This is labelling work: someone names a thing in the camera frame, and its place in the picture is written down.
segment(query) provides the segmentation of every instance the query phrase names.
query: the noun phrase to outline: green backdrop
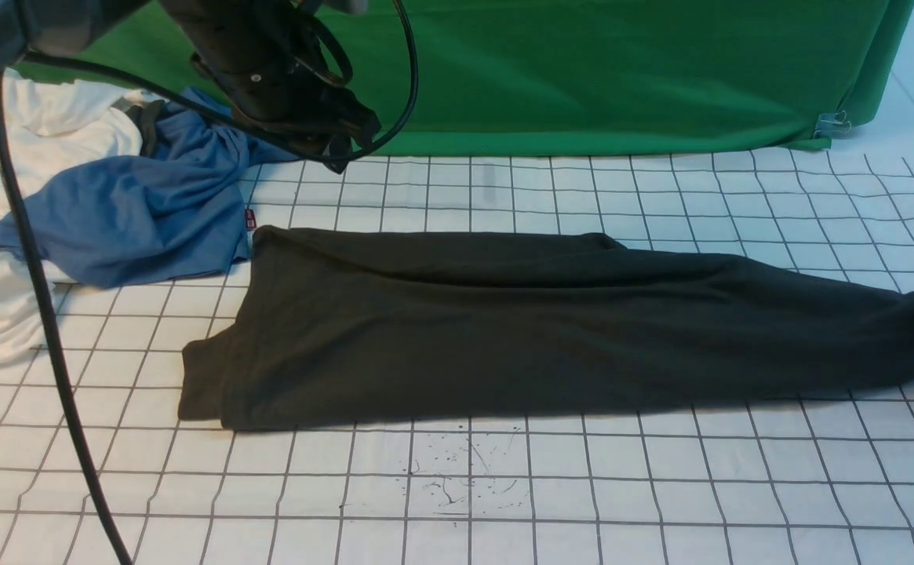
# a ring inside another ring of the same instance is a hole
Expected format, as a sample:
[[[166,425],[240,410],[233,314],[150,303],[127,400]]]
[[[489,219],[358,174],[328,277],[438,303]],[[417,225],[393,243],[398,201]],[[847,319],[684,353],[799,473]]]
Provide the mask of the green backdrop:
[[[393,155],[735,151],[811,140],[879,107],[914,0],[407,0],[421,97]],[[385,128],[406,101],[388,0],[322,11]],[[155,3],[85,54],[170,89],[206,86]],[[23,67],[26,75],[66,79]]]

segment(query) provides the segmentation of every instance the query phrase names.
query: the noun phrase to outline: grid mat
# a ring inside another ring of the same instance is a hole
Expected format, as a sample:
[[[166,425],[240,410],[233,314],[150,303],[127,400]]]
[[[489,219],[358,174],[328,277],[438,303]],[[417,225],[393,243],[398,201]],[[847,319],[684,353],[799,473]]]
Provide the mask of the grid mat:
[[[914,160],[368,159],[242,180],[259,224],[602,231],[914,290]],[[911,565],[914,383],[717,410],[233,434],[176,419],[180,350],[233,322],[216,279],[59,289],[96,465],[140,565]],[[112,553],[47,355],[0,367],[0,564]]]

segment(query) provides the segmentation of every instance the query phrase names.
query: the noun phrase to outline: dark gray cloth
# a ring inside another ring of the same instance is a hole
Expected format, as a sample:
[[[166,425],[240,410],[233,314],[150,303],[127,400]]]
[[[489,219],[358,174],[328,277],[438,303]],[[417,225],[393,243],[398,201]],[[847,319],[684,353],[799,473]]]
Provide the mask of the dark gray cloth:
[[[261,228],[178,417],[237,430],[620,414],[914,379],[914,293],[604,235]]]

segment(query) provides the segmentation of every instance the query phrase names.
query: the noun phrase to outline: black object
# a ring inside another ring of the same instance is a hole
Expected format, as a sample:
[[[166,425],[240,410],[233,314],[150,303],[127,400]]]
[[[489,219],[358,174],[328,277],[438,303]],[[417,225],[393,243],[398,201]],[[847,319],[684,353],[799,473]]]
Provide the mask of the black object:
[[[191,21],[188,23],[190,23],[192,29],[196,29],[196,26],[201,27],[201,22],[195,21],[195,15],[181,15],[180,8],[185,6],[198,6],[199,8],[208,6],[216,8],[219,10],[217,11],[217,14],[223,15],[228,13],[228,11],[231,9],[231,5],[234,4],[241,6],[242,8],[246,8],[248,4],[253,6],[252,3],[246,3],[244,1],[224,1],[215,3],[212,0],[201,0],[203,2],[202,4],[198,4],[198,1],[199,0],[169,0],[169,5],[173,8],[176,8],[176,14],[178,17],[187,16],[191,18]],[[332,3],[332,6],[338,6],[339,8],[343,9],[351,9],[348,3],[343,4],[342,1],[343,0],[334,2]],[[309,10],[312,11],[314,9],[315,2],[306,2],[306,4],[308,5]],[[353,2],[352,4],[359,6],[361,3]],[[407,57],[409,57],[410,81],[409,92],[407,93],[407,102],[404,104],[404,110],[402,111],[402,114],[400,114],[400,116],[396,119],[395,124],[393,124],[393,126],[391,126],[391,128],[386,133],[384,133],[384,135],[368,144],[368,146],[361,147],[360,149],[354,151],[352,150],[353,140],[349,136],[339,135],[339,133],[328,133],[328,131],[323,131],[323,133],[317,132],[316,135],[309,135],[309,133],[306,132],[299,132],[298,126],[302,126],[302,124],[299,122],[293,122],[292,119],[295,118],[291,118],[290,122],[285,122],[281,119],[277,119],[277,121],[271,122],[268,121],[268,118],[263,117],[263,115],[254,115],[251,121],[246,122],[245,119],[242,119],[246,117],[245,112],[239,110],[241,106],[247,108],[255,108],[255,110],[264,115],[278,115],[281,111],[280,108],[282,110],[287,110],[285,107],[285,101],[281,99],[281,97],[274,97],[265,89],[254,90],[253,92],[251,89],[246,89],[241,92],[242,96],[245,97],[245,100],[241,100],[240,103],[238,103],[237,100],[234,100],[234,116],[237,117],[237,115],[241,115],[242,117],[241,119],[238,119],[228,117],[228,115],[223,115],[219,111],[214,111],[212,108],[207,108],[201,104],[196,104],[194,101],[185,99],[185,97],[182,97],[180,94],[170,92],[168,89],[163,89],[163,87],[155,85],[153,82],[149,82],[149,80],[140,78],[140,76],[131,75],[129,72],[120,71],[117,68],[106,67],[106,65],[103,64],[92,64],[92,62],[73,60],[73,58],[55,57],[43,53],[36,53],[36,51],[27,51],[27,53],[24,54],[23,60],[31,62],[31,64],[48,65],[48,67],[68,68],[71,69],[71,71],[93,72],[94,74],[104,75],[108,78],[112,78],[113,80],[116,80],[116,82],[127,82],[130,85],[138,86],[141,89],[147,89],[149,92],[158,94],[158,96],[163,97],[163,99],[167,99],[173,101],[176,104],[180,104],[180,106],[188,108],[188,110],[197,111],[199,114],[203,115],[203,117],[212,119],[213,121],[219,122],[220,124],[230,126],[231,128],[240,129],[240,131],[248,133],[248,135],[252,136],[253,138],[262,140],[263,142],[269,144],[273,144],[273,146],[279,149],[283,149],[289,153],[295,154],[296,157],[306,159],[307,161],[324,164],[332,171],[340,174],[344,171],[345,165],[348,163],[356,159],[366,157],[367,155],[372,155],[375,153],[375,151],[381,149],[387,143],[391,142],[391,140],[397,136],[397,133],[402,131],[404,126],[407,124],[407,121],[409,121],[411,112],[414,111],[414,105],[418,99],[418,85],[420,85],[420,76],[418,76],[418,54],[416,42],[414,41],[414,32],[413,29],[411,29],[411,20],[409,15],[407,15],[407,11],[404,9],[402,0],[393,0],[393,5],[395,5],[397,18],[399,18],[400,24],[402,25],[404,32],[404,44],[406,44]],[[206,14],[206,17],[209,18],[210,22],[216,24],[216,26],[212,31],[205,29],[198,30],[202,32],[202,37],[200,39],[203,42],[208,42],[209,37],[212,36],[213,33],[220,33],[220,35],[224,35],[224,33],[226,33],[226,31],[221,31],[221,29],[226,29],[226,27],[224,27],[226,26],[226,22],[224,22],[223,17],[216,17],[215,14]],[[248,31],[246,31],[251,27],[251,25],[260,24],[257,22],[245,22],[243,21],[244,19],[245,18],[234,20],[234,28],[237,30],[235,35],[245,37],[245,40],[248,40],[249,45],[253,47],[258,47],[260,44],[263,44],[265,40],[262,38],[252,36],[250,39],[248,39],[250,34]],[[302,25],[305,30],[309,30],[309,32],[311,32],[311,35],[319,35],[320,32],[314,31],[314,29],[320,25],[319,22],[306,20],[306,22],[303,22]],[[217,50],[217,54],[220,55],[220,61],[233,61],[233,64],[242,65],[251,64],[251,62],[248,60],[242,60],[242,58],[237,54],[227,54],[227,51],[231,51],[231,53],[237,53],[237,51],[242,47],[241,43],[229,42],[228,38],[221,39],[221,43],[224,44],[224,48]],[[283,48],[283,43],[281,42],[268,43],[269,46],[274,46],[279,49]],[[314,46],[313,43],[311,43],[311,47],[314,48],[316,52],[316,46]],[[213,48],[215,48],[215,46],[207,46],[206,51],[210,51]],[[285,53],[282,53],[282,55],[271,53],[265,54],[267,57],[266,60],[269,60],[269,58],[271,58],[271,61],[290,60],[288,55]],[[320,64],[317,64],[317,62],[313,61],[308,61],[306,64],[303,64],[303,62],[297,60],[295,54],[293,54],[291,60],[292,62],[290,62],[290,65],[296,64],[298,67],[307,68],[309,71],[312,71],[313,68],[320,68]],[[205,55],[192,57],[192,61],[202,61],[204,64],[206,64],[207,67],[209,66],[208,57]],[[299,68],[296,68],[295,71],[302,72]],[[217,75],[221,76],[226,74],[231,74],[231,86],[237,86],[239,84],[238,80],[242,78],[242,72],[231,71],[230,68],[226,68],[223,71],[214,71],[212,68],[209,69],[209,76],[213,76],[213,78],[216,78]],[[327,72],[323,72],[323,74],[322,72],[317,72],[317,75],[324,76],[324,78],[330,79],[332,83],[335,83],[335,79],[331,78]],[[263,82],[265,80],[263,75],[258,76],[260,76],[259,82]],[[330,107],[328,107],[327,104],[331,104],[332,107],[336,106],[337,104],[339,110],[342,110],[343,108],[340,104],[346,104],[346,106],[347,104],[351,104],[350,101],[347,100],[349,94],[337,92],[337,90],[326,89],[325,92],[331,94],[329,94],[328,99],[320,100],[320,103],[324,104],[324,106],[322,107],[323,110],[318,111],[317,114],[328,110]],[[262,99],[269,101],[255,100],[255,97],[262,97]],[[300,106],[296,108],[288,108],[288,110],[297,117],[299,117],[299,115],[303,115],[306,119],[314,119],[317,114],[309,115],[309,117],[307,117],[306,106],[304,106],[307,100],[307,97],[302,97],[302,99],[295,100],[295,103],[299,104]],[[267,106],[267,104],[274,104],[274,106],[270,108]],[[345,112],[345,114],[343,114],[341,117],[334,117],[336,121],[345,121],[348,122],[348,124],[336,124],[330,127],[330,131],[337,131],[337,129],[342,128],[342,126],[344,126],[345,129],[349,129],[349,131],[366,131],[363,125],[355,121],[355,117],[356,115],[348,114],[348,112]],[[317,122],[309,122],[309,124],[316,126]],[[325,124],[323,124],[321,127],[324,128],[324,126],[328,126],[327,122],[325,122]],[[315,148],[321,147],[324,142],[326,142],[327,145],[324,146],[323,153],[316,153]]]
[[[140,129],[140,135],[144,143],[140,147],[140,157],[153,158],[158,146],[158,135],[156,135],[156,122],[160,119],[160,112],[165,107],[164,100],[153,100],[146,106],[134,104],[126,110],[126,115],[133,124]]]
[[[352,141],[361,148],[373,144],[381,122],[346,89],[352,65],[314,17],[319,2],[159,2],[195,47],[192,67],[230,97],[239,122],[280,133],[318,155],[348,155]],[[323,51],[340,75],[330,70]],[[346,163],[326,165],[341,173]]]
[[[149,0],[0,0],[0,72],[27,47],[76,57]]]
[[[619,414],[914,379],[914,293],[605,235],[260,228],[178,417],[234,430]]]
[[[101,521],[105,536],[115,551],[115,557],[120,565],[131,565],[133,559],[129,557],[126,543],[122,540],[115,519],[112,518],[108,508],[108,500],[101,489],[97,468],[87,446],[87,438],[83,433],[80,423],[80,414],[76,402],[73,400],[73,387],[70,383],[69,372],[66,369],[66,357],[63,354],[62,340],[59,339],[59,327],[56,325],[56,311],[52,305],[52,293],[49,282],[45,278],[45,269],[42,268],[42,258],[38,253],[38,243],[35,240],[31,222],[27,220],[27,208],[24,197],[20,195],[20,185],[14,172],[14,163],[11,159],[11,149],[7,137],[7,118],[4,115],[4,75],[0,74],[0,175],[4,179],[4,189],[7,192],[7,201],[14,223],[20,236],[20,248],[24,250],[27,273],[31,276],[31,283],[35,289],[35,300],[38,302],[38,312],[42,319],[42,328],[45,330],[45,343],[49,348],[49,361],[52,364],[52,375],[56,382],[56,391],[63,407],[63,416],[66,427],[70,432],[70,440],[76,450],[80,472],[90,491],[90,500],[94,510]]]

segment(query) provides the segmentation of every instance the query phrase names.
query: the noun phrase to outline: folded garment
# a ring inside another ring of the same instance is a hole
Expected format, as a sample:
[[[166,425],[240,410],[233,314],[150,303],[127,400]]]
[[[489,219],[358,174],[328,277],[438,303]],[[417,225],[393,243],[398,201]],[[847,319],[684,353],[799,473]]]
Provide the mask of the folded garment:
[[[605,235],[260,228],[178,417],[235,430],[619,414],[914,379],[914,293]]]
[[[228,112],[204,93],[184,95]],[[153,158],[74,167],[27,198],[44,260],[78,283],[113,287],[216,275],[248,257],[237,181],[252,165],[296,157],[176,104],[160,111],[156,133]],[[0,250],[22,257],[9,216]]]

